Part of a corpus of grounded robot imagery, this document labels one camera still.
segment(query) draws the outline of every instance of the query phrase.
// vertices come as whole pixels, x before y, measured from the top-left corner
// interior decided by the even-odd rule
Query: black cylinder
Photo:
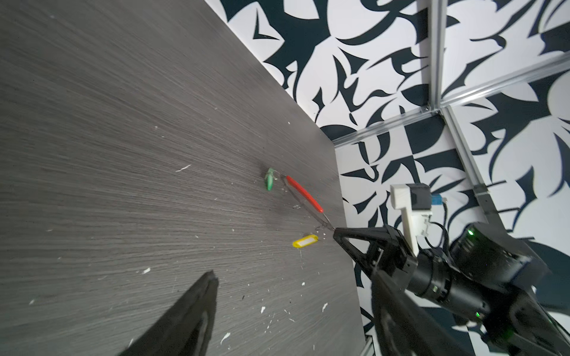
[[[491,312],[494,291],[473,282],[452,269],[438,256],[420,253],[408,290],[418,297],[441,305],[450,312],[472,321],[482,321]]]

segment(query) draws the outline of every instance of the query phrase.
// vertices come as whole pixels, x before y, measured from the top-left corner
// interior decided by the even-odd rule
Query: vertical metal post
[[[441,81],[443,74],[443,48],[447,23],[447,0],[431,0],[429,7],[430,38],[430,83],[429,107],[437,110],[441,106]]]
[[[493,203],[493,200],[491,199],[487,185],[483,181],[481,172],[479,171],[471,150],[467,145],[467,140],[465,140],[465,137],[461,132],[461,128],[459,127],[457,118],[453,113],[453,109],[451,107],[442,108],[441,116],[449,128],[453,142],[455,143],[457,154],[459,155],[459,159],[461,159],[461,163],[465,169],[465,175],[473,185],[473,192],[475,192],[475,197],[477,198],[477,202],[479,203],[479,206],[481,206],[481,209],[487,218],[487,222],[495,226],[504,227],[503,221],[501,220],[499,213],[495,207],[495,203]]]

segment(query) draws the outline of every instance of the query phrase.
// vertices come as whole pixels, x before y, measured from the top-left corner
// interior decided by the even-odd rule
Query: black and white wallpaper
[[[548,264],[552,274],[536,286],[540,303],[570,329],[570,72],[508,87],[502,93],[453,108],[476,164],[483,174],[503,224]],[[389,202],[390,184],[423,182],[447,198],[446,227],[456,239],[466,224],[482,221],[465,179],[453,139],[440,117],[432,117],[337,149],[347,225],[401,227]],[[432,221],[443,222],[434,206]],[[441,230],[431,226],[437,243]],[[427,247],[425,241],[419,242]],[[363,252],[367,243],[354,241]],[[355,278],[367,334],[371,321],[370,281],[355,266]],[[491,355],[498,350],[481,341],[482,329],[457,326],[453,316],[411,295],[467,350]]]
[[[330,139],[427,104],[428,0],[205,0]],[[445,94],[562,54],[569,0],[449,0]]]

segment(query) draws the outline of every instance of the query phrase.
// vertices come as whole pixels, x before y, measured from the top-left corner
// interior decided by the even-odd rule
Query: red stick
[[[313,205],[313,207],[317,209],[318,212],[324,212],[323,208],[321,208],[321,205],[319,205],[319,203],[315,200],[315,198],[313,198],[305,188],[303,188],[299,183],[297,183],[297,181],[291,178],[290,175],[287,176],[287,182],[290,185],[292,185],[293,188],[297,189],[297,191],[301,193],[301,195],[304,196],[305,199],[309,203],[311,203],[311,205]]]

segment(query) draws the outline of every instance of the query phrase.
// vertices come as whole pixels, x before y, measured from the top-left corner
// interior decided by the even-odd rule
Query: robotic arm
[[[522,240],[484,223],[467,226],[451,246],[419,249],[431,216],[427,185],[392,186],[404,233],[391,226],[337,228],[335,240],[372,281],[372,308],[383,355],[467,355],[404,290],[462,320],[483,324],[483,341],[511,355],[570,355],[568,333],[538,304],[532,291],[548,267]],[[348,238],[367,240],[366,253]],[[407,340],[394,338],[397,325]]]

